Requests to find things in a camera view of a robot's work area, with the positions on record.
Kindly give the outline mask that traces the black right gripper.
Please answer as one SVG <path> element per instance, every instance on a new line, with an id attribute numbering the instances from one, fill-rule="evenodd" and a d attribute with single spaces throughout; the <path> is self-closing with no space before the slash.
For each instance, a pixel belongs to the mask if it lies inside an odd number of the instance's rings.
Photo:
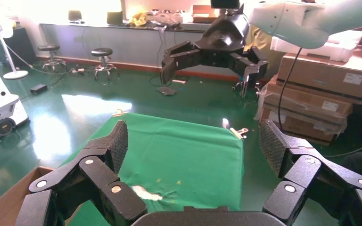
<path id="1" fill-rule="evenodd" d="M 219 16 L 197 42 L 188 40 L 165 50 L 160 71 L 161 83 L 167 84 L 176 71 L 185 68 L 230 65 L 230 69 L 239 76 L 233 90 L 239 90 L 241 98 L 245 98 L 249 89 L 260 90 L 259 80 L 266 74 L 268 59 L 256 46 L 243 52 L 248 29 L 244 14 Z"/>

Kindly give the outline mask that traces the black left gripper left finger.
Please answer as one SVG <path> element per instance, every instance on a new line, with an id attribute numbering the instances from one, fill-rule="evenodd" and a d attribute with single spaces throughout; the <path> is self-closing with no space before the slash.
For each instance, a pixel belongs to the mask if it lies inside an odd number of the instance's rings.
<path id="1" fill-rule="evenodd" d="M 34 180 L 15 224 L 63 226 L 90 201 L 110 225 L 132 225 L 147 206 L 120 180 L 127 150 L 127 124 L 119 120 L 107 136 L 88 141 L 72 161 Z"/>

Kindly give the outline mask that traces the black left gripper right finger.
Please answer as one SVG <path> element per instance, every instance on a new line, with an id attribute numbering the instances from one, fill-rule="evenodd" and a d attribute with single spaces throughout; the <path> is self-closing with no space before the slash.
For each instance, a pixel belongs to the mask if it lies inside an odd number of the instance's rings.
<path id="1" fill-rule="evenodd" d="M 264 120 L 260 148 L 281 179 L 263 205 L 284 225 L 292 225 L 307 199 L 320 204 L 341 226 L 362 226 L 362 175 L 327 160 L 307 140 L 284 134 Z"/>

